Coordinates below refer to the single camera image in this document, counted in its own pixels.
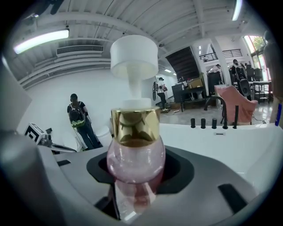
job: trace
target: black bottle holder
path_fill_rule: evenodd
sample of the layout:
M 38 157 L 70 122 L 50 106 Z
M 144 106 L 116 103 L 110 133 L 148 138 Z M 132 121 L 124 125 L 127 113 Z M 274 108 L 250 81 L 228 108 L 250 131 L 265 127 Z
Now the black bottle holder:
M 163 176 L 156 195 L 176 194 L 183 190 L 194 178 L 194 167 L 191 162 L 166 149 Z M 110 184 L 108 197 L 103 197 L 95 207 L 119 220 L 119 212 L 115 201 L 115 178 L 108 172 L 107 152 L 100 154 L 87 163 L 87 171 L 99 183 Z

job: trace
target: window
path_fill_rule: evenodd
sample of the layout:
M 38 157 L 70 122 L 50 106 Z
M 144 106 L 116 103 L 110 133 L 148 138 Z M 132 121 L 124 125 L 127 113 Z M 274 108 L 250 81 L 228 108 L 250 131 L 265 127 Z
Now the window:
M 257 55 L 253 56 L 253 57 L 252 57 L 252 60 L 253 60 L 253 63 L 254 63 L 254 65 L 255 65 L 255 68 L 261 68 Z
M 247 42 L 247 45 L 248 45 L 248 47 L 249 47 L 250 53 L 254 53 L 256 50 L 255 50 L 255 48 L 253 47 L 253 44 L 252 44 L 251 39 L 249 38 L 249 36 L 245 36 L 244 38 L 245 38 L 245 40 L 246 40 L 246 42 Z
M 264 39 L 261 36 L 250 36 L 250 39 L 252 40 L 253 46 L 256 50 L 260 50 L 265 46 Z

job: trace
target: black knob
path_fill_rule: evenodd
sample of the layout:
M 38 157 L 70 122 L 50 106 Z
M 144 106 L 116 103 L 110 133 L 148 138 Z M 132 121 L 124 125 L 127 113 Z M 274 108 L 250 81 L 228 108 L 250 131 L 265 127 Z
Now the black knob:
M 195 128 L 195 119 L 191 118 L 191 128 Z
M 205 129 L 205 118 L 202 118 L 201 128 L 202 128 L 202 129 Z
M 217 119 L 214 118 L 214 119 L 212 119 L 212 128 L 216 129 L 216 125 L 217 125 Z

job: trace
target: railing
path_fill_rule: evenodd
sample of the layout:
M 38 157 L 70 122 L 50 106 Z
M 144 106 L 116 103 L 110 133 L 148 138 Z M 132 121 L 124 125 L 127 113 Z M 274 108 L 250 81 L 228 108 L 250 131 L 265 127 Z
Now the railing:
M 204 62 L 218 60 L 216 53 L 205 54 L 205 55 L 199 56 L 199 58 L 203 60 Z
M 225 50 L 225 51 L 222 51 L 222 52 L 223 52 L 223 55 L 224 55 L 225 58 L 228 58 L 228 57 L 236 58 L 236 57 L 242 57 L 243 56 L 240 49 Z M 199 56 L 199 58 L 201 60 L 203 60 L 204 62 L 218 60 L 216 53 L 209 53 L 209 54 L 201 55 L 201 56 Z
M 231 49 L 231 50 L 225 50 L 222 51 L 225 58 L 228 57 L 242 57 L 242 53 L 240 49 Z

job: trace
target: cap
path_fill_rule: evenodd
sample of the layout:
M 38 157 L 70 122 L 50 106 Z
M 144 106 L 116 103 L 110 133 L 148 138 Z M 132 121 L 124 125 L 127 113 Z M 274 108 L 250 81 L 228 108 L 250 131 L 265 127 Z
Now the cap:
M 71 99 L 72 99 L 72 98 L 78 98 L 78 96 L 77 96 L 76 94 L 72 94 L 72 95 L 71 95 Z
M 112 124 L 116 142 L 126 147 L 144 147 L 159 138 L 160 108 L 113 109 Z

